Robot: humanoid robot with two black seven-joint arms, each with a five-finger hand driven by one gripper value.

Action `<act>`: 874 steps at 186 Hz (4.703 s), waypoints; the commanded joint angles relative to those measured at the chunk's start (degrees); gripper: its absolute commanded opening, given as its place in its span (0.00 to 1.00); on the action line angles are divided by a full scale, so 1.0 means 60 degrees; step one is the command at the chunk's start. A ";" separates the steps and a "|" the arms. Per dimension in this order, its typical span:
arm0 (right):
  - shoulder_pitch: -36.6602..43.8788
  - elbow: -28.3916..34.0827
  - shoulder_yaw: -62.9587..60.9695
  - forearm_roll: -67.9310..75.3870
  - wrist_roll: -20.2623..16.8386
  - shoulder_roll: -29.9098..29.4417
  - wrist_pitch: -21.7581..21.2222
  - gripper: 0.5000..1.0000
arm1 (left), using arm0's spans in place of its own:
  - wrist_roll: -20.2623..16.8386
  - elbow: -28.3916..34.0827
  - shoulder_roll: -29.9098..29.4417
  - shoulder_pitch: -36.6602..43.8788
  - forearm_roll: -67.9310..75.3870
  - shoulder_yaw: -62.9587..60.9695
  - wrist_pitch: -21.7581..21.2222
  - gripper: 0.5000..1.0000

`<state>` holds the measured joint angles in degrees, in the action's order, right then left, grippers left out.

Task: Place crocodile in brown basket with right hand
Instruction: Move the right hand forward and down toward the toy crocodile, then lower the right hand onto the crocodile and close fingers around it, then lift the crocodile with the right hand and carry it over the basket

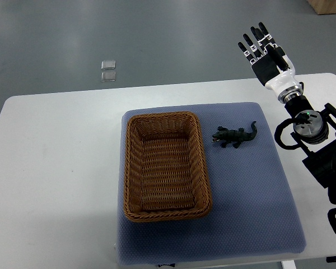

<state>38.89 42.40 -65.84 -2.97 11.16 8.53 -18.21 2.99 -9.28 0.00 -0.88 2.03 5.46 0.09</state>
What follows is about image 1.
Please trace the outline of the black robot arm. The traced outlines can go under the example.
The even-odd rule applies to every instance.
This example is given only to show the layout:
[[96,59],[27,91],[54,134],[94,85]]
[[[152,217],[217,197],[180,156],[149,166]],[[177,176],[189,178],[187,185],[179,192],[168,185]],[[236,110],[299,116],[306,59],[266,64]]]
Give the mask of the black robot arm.
[[315,110],[304,95],[304,83],[295,78],[295,67],[265,25],[251,27],[238,46],[260,83],[273,91],[289,118],[275,130],[276,143],[285,150],[301,149],[302,161],[336,205],[336,108],[327,103]]

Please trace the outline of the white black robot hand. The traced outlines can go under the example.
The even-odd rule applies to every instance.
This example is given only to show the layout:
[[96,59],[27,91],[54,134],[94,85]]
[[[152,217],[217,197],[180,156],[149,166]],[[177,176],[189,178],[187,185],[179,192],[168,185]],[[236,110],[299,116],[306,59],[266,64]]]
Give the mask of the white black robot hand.
[[283,49],[277,46],[265,25],[260,22],[258,28],[252,26],[250,30],[264,55],[247,34],[243,34],[243,38],[254,56],[242,42],[238,42],[238,46],[260,83],[266,89],[273,91],[278,100],[291,100],[293,97],[301,96],[303,86],[295,79],[294,65]]

